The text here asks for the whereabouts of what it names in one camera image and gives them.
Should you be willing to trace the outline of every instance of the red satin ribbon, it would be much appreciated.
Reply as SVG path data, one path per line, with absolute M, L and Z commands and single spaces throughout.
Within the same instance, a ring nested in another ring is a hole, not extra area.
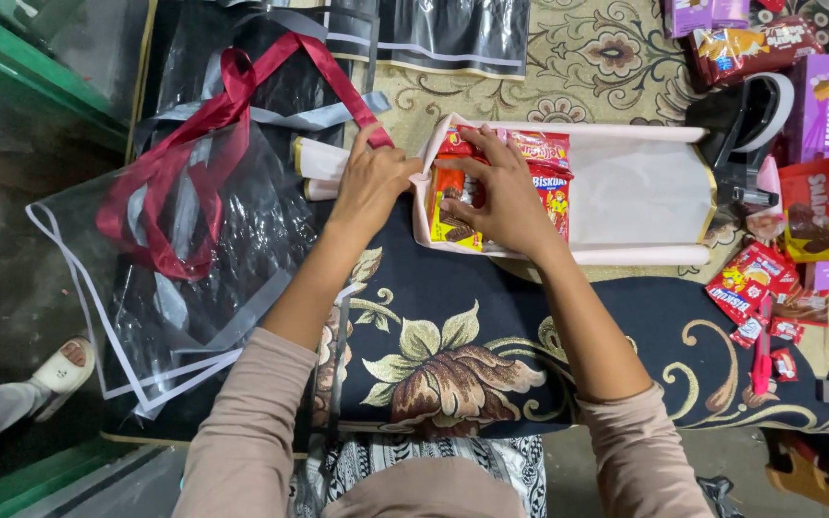
M 123 171 L 110 187 L 98 210 L 96 223 L 101 233 L 115 241 L 121 251 L 130 254 L 134 261 L 155 269 L 165 277 L 180 280 L 206 277 L 222 223 L 222 201 L 217 191 L 226 177 L 235 170 L 249 146 L 251 95 L 287 57 L 300 48 L 312 58 L 312 62 L 357 124 L 363 127 L 376 122 L 373 112 L 334 61 L 332 54 L 315 38 L 287 32 L 258 61 L 246 67 L 244 73 L 238 71 L 237 61 L 247 60 L 247 54 L 240 50 L 226 49 L 220 56 L 225 91 L 207 100 L 177 130 Z M 182 261 L 158 228 L 158 215 L 172 184 L 187 167 L 194 139 L 229 124 L 236 126 L 228 136 L 225 148 L 213 153 L 208 164 L 200 162 L 187 169 L 209 231 L 197 252 Z M 368 142 L 374 148 L 394 147 L 382 128 L 374 132 Z M 143 185 L 146 185 L 146 191 L 140 223 L 145 230 L 146 246 L 139 245 L 129 231 L 124 232 L 130 197 Z

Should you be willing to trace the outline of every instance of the hand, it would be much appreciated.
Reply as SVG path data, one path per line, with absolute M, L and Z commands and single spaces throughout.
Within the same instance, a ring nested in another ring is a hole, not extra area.
M 481 182 L 486 189 L 485 205 L 473 208 L 459 200 L 444 199 L 440 207 L 492 241 L 534 262 L 554 241 L 564 243 L 540 202 L 530 167 L 517 145 L 512 140 L 505 145 L 487 125 L 482 126 L 481 133 L 463 130 L 460 135 L 482 149 L 491 165 L 472 158 L 435 160 L 434 163 L 464 171 Z
M 398 147 L 367 151 L 367 139 L 380 127 L 382 123 L 369 124 L 354 139 L 328 218 L 328 226 L 339 227 L 344 237 L 362 241 L 363 246 L 386 224 L 396 198 L 411 185 L 408 177 L 424 169 L 421 159 L 405 159 L 404 149 Z

